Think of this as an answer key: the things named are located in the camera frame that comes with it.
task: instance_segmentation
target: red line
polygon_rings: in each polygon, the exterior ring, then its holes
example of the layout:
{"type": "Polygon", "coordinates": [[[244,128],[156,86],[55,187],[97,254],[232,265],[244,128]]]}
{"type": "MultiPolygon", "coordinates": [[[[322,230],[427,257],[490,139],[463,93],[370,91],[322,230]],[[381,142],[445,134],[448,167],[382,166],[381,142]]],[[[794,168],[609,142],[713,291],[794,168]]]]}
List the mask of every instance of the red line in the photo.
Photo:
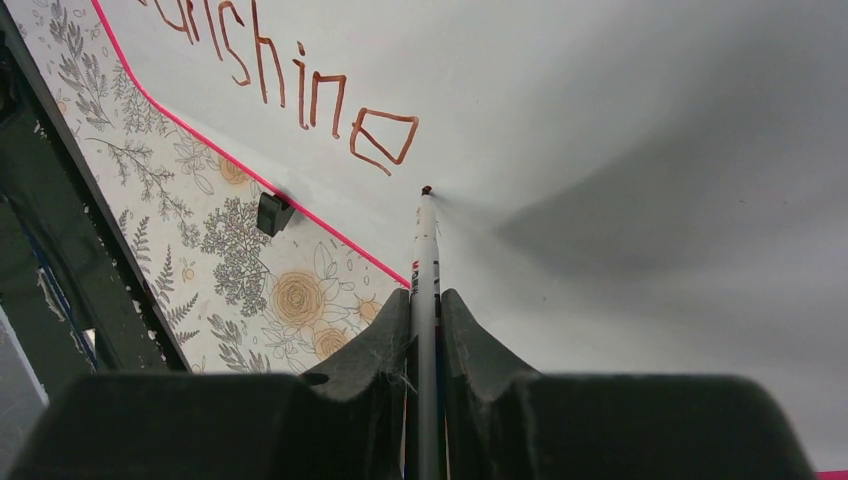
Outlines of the red line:
{"type": "Polygon", "coordinates": [[[365,249],[363,249],[359,245],[351,242],[350,239],[348,239],[347,237],[342,235],[341,232],[339,232],[335,228],[328,225],[327,222],[318,218],[317,215],[315,215],[314,213],[307,210],[306,207],[304,207],[303,205],[292,200],[288,195],[281,192],[277,187],[272,185],[271,182],[265,180],[264,178],[260,177],[256,172],[254,172],[253,170],[244,166],[244,164],[239,162],[238,160],[236,160],[235,157],[233,157],[229,153],[225,152],[221,147],[212,143],[211,140],[209,140],[208,138],[203,136],[200,132],[198,132],[194,128],[190,127],[183,120],[181,120],[179,117],[177,117],[173,113],[169,112],[165,107],[160,105],[159,102],[154,100],[153,97],[149,93],[147,93],[147,90],[145,90],[144,87],[141,86],[141,83],[138,81],[138,78],[136,78],[135,74],[133,73],[132,69],[130,68],[129,63],[127,62],[127,57],[124,56],[124,52],[123,52],[123,50],[121,50],[121,45],[118,43],[118,39],[115,38],[115,33],[112,31],[112,27],[109,25],[109,20],[106,19],[106,14],[103,13],[103,9],[100,7],[100,0],[91,0],[91,3],[94,6],[94,10],[97,11],[97,16],[100,17],[100,21],[103,24],[103,28],[106,30],[106,35],[109,36],[109,41],[112,42],[112,46],[115,48],[115,52],[118,54],[118,59],[121,61],[121,65],[124,66],[124,70],[127,72],[127,76],[129,76],[130,80],[132,80],[132,82],[135,84],[136,88],[139,89],[141,94],[144,95],[144,98],[146,98],[147,101],[149,101],[154,107],[156,107],[157,110],[162,112],[162,114],[165,115],[166,117],[173,120],[174,123],[176,123],[177,125],[181,126],[185,130],[191,132],[192,135],[197,137],[201,142],[208,145],[209,148],[211,148],[212,150],[215,150],[221,156],[223,156],[227,160],[233,162],[233,164],[235,164],[237,167],[242,169],[246,174],[250,175],[257,182],[264,185],[265,188],[271,190],[275,194],[277,194],[280,197],[282,197],[283,199],[285,199],[291,206],[293,206],[295,209],[300,211],[300,213],[305,215],[307,218],[309,218],[313,222],[317,223],[321,228],[323,228],[324,230],[329,232],[330,235],[338,238],[342,243],[344,243],[345,245],[354,249],[358,254],[362,255],[366,260],[368,260],[369,262],[374,264],[374,266],[376,266],[380,270],[386,272],[390,277],[394,278],[396,281],[398,281],[404,287],[409,288],[409,279],[399,275],[397,272],[395,272],[394,270],[389,268],[386,264],[377,260],[370,253],[366,252],[365,249]]]}

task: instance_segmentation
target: whiteboard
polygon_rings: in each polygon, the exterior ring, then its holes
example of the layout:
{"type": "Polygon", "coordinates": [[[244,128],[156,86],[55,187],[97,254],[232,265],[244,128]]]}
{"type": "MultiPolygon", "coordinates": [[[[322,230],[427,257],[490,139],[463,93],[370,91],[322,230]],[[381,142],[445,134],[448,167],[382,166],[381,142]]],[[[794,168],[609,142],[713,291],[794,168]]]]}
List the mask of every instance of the whiteboard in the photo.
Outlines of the whiteboard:
{"type": "Polygon", "coordinates": [[[750,376],[848,467],[848,2],[95,6],[160,108],[398,279],[432,185],[443,287],[535,367],[750,376]]]}

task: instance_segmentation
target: pink border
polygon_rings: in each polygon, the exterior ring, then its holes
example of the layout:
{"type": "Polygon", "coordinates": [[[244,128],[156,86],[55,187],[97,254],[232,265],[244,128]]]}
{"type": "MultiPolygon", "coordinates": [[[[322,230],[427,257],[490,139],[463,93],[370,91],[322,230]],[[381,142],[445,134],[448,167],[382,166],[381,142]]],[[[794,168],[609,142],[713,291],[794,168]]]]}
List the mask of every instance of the pink border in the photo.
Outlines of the pink border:
{"type": "Polygon", "coordinates": [[[115,52],[118,54],[118,59],[121,61],[121,65],[124,66],[124,70],[127,72],[127,75],[132,80],[132,82],[135,84],[136,88],[138,88],[139,91],[141,91],[141,94],[144,95],[144,98],[146,98],[147,101],[149,101],[154,107],[156,107],[157,110],[162,112],[162,114],[165,115],[166,117],[173,120],[174,123],[176,123],[177,125],[181,126],[182,128],[186,129],[187,131],[191,132],[192,135],[194,135],[195,137],[200,139],[200,141],[202,141],[203,143],[208,145],[209,148],[215,150],[221,156],[223,156],[227,160],[233,162],[237,167],[241,168],[245,173],[247,173],[248,175],[253,177],[257,182],[264,185],[265,188],[267,188],[268,190],[271,190],[276,195],[279,195],[280,197],[284,198],[291,206],[296,208],[300,213],[302,213],[303,215],[308,217],[313,222],[317,223],[319,226],[321,226],[321,228],[323,228],[324,230],[329,232],[330,235],[333,235],[334,237],[338,238],[342,243],[344,243],[345,245],[354,249],[358,254],[362,255],[366,260],[368,260],[369,262],[374,264],[377,268],[379,268],[380,270],[389,274],[390,277],[392,277],[393,279],[398,281],[401,285],[403,285],[406,288],[409,288],[409,280],[408,279],[399,275],[397,272],[395,272],[394,270],[389,268],[383,262],[377,260],[373,255],[366,252],[365,249],[363,249],[359,245],[351,242],[350,239],[348,239],[347,237],[342,235],[341,232],[339,232],[335,228],[328,225],[327,222],[318,218],[317,215],[315,215],[314,213],[307,210],[303,205],[292,200],[288,195],[281,192],[278,188],[276,188],[274,185],[272,185],[271,182],[265,180],[264,178],[260,177],[256,172],[254,172],[253,170],[244,166],[244,164],[239,162],[238,160],[236,160],[235,157],[233,157],[229,153],[225,152],[221,147],[212,143],[211,140],[209,140],[208,138],[203,136],[200,132],[198,132],[194,128],[190,127],[188,124],[186,124],[180,118],[178,118],[176,115],[174,115],[173,113],[171,113],[167,109],[165,109],[165,107],[163,107],[161,104],[159,104],[159,102],[154,100],[153,97],[149,93],[147,93],[147,90],[145,90],[144,87],[141,86],[141,83],[138,81],[138,78],[136,78],[135,74],[133,73],[132,69],[130,68],[129,63],[127,62],[127,58],[126,58],[126,56],[124,56],[123,50],[121,50],[121,45],[118,43],[118,39],[115,38],[115,33],[112,31],[112,27],[109,25],[109,21],[106,19],[106,14],[103,13],[103,9],[100,7],[100,1],[99,0],[91,0],[91,3],[94,6],[94,10],[97,11],[97,16],[100,17],[100,22],[103,24],[103,28],[106,30],[106,35],[109,36],[109,40],[112,42],[112,46],[115,48],[115,52]]]}

